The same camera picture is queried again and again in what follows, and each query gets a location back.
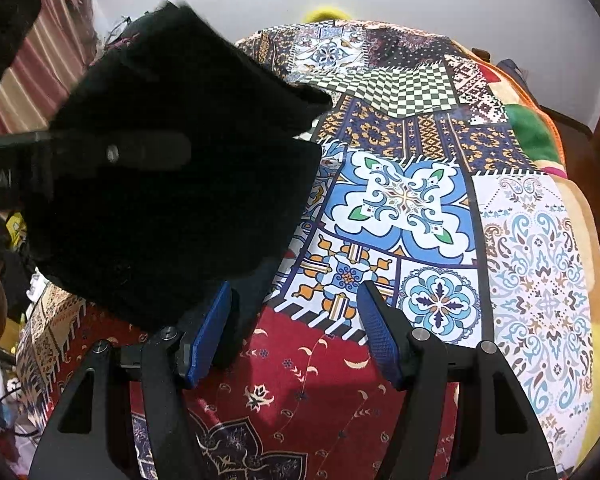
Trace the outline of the patchwork patterned bed quilt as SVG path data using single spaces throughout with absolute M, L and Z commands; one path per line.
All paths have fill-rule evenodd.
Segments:
M 407 27 L 284 25 L 233 46 L 332 107 L 303 133 L 321 158 L 256 325 L 225 359 L 227 282 L 209 373 L 183 391 L 207 479 L 379 479 L 405 393 L 370 355 L 367 281 L 446 350 L 427 479 L 600 478 L 600 248 L 579 189 L 520 145 L 542 119 Z M 160 479 L 140 382 L 160 330 L 46 282 L 17 352 L 42 432 L 30 477 Z

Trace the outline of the black pants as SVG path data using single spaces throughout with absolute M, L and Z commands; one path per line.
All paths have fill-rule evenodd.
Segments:
M 303 140 L 332 107 L 219 36 L 188 6 L 134 22 L 50 122 L 68 148 L 25 206 L 43 275 L 153 333 L 223 282 L 231 360 L 256 325 L 314 182 Z

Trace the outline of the yellow foam hoop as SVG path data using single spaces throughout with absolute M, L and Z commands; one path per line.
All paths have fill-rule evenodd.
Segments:
M 336 6 L 317 6 L 316 8 L 306 12 L 302 18 L 303 23 L 318 23 L 328 20 L 350 20 L 351 15 Z

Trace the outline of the purple grey backpack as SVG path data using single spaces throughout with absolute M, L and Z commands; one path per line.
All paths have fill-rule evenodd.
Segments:
M 517 84 L 520 84 L 521 86 L 525 86 L 527 84 L 526 76 L 524 76 L 521 68 L 511 58 L 501 60 L 498 62 L 498 64 L 496 64 L 496 66 L 498 66 L 498 68 L 506 74 L 509 74 L 513 80 L 517 81 Z

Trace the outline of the pink striped curtain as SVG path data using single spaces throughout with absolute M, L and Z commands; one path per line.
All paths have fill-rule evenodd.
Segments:
M 97 44 L 92 0 L 0 0 L 0 136 L 46 128 Z

